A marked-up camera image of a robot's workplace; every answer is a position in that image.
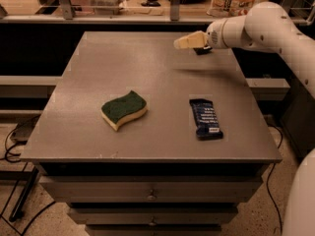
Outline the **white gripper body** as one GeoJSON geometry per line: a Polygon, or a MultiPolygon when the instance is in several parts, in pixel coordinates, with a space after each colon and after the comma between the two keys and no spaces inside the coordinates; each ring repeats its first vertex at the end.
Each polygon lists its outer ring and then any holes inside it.
{"type": "Polygon", "coordinates": [[[227,18],[216,20],[209,24],[206,30],[208,36],[208,44],[214,49],[226,49],[227,44],[223,39],[224,25],[227,18]]]}

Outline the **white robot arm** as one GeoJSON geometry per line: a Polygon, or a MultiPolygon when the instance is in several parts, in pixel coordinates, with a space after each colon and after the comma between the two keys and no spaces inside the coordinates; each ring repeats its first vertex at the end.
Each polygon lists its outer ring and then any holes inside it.
{"type": "MultiPolygon", "coordinates": [[[[174,41],[177,49],[205,46],[277,53],[315,97],[315,40],[303,34],[276,3],[259,3],[245,16],[216,20],[205,31],[195,31],[174,41]]],[[[282,236],[315,236],[315,148],[295,173],[282,236]]]]}

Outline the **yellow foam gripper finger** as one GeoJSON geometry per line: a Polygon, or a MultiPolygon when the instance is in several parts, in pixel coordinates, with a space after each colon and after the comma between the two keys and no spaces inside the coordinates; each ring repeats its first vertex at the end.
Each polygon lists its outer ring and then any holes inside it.
{"type": "Polygon", "coordinates": [[[200,30],[181,36],[173,42],[176,49],[203,48],[207,44],[208,36],[200,30]]]}

